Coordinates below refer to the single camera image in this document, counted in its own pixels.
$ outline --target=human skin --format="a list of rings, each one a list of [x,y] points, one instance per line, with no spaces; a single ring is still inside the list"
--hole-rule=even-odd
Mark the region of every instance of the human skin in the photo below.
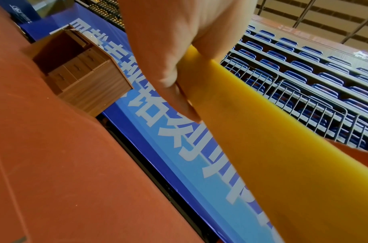
[[[176,84],[176,64],[192,44],[220,62],[243,36],[257,0],[118,0],[132,52],[159,95],[201,119]]]

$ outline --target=yellow board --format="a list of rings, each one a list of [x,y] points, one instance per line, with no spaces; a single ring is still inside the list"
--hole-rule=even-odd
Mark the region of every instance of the yellow board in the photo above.
[[[190,47],[178,83],[286,243],[368,242],[368,168]]]

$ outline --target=orange floor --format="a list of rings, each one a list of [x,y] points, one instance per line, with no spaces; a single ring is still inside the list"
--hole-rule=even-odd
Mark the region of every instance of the orange floor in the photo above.
[[[60,101],[0,8],[0,243],[201,242],[94,119]]]

